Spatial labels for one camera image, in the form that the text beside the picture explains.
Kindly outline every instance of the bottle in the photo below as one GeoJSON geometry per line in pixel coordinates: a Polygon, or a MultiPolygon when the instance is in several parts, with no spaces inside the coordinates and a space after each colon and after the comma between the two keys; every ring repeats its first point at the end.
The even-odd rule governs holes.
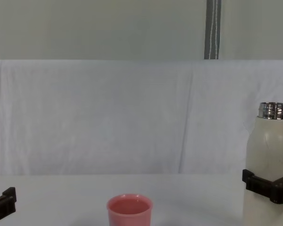
{"type": "MultiPolygon", "coordinates": [[[[260,103],[247,143],[246,169],[270,181],[283,177],[283,103],[260,103]]],[[[283,226],[283,204],[245,190],[243,226],[283,226]]]]}

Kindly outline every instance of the silver bottle top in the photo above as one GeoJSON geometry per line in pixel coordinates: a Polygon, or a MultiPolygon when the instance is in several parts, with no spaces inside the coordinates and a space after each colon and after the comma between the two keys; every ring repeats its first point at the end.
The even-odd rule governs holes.
{"type": "Polygon", "coordinates": [[[283,103],[262,102],[259,107],[259,118],[283,120],[283,103]]]}

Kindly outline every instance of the white table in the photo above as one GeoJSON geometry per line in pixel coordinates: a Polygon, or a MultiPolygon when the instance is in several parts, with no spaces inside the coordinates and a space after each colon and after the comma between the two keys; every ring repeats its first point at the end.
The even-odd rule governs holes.
{"type": "Polygon", "coordinates": [[[0,177],[16,187],[16,212],[0,226],[107,226],[106,202],[122,193],[153,200],[152,226],[240,225],[240,175],[86,175],[0,177]]]}

